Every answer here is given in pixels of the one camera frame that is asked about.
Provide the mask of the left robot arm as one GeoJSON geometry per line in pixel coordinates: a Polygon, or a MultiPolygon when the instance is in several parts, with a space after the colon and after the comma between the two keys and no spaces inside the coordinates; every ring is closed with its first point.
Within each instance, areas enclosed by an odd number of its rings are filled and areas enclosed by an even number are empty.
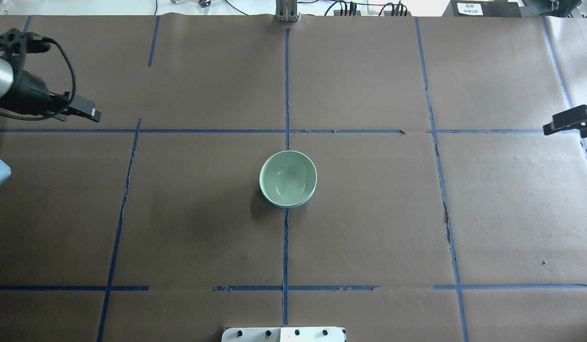
{"type": "Polygon", "coordinates": [[[91,100],[73,91],[62,95],[53,93],[39,76],[3,58],[0,58],[0,109],[0,116],[21,121],[66,121],[70,115],[95,123],[102,119],[102,113],[91,100]]]}

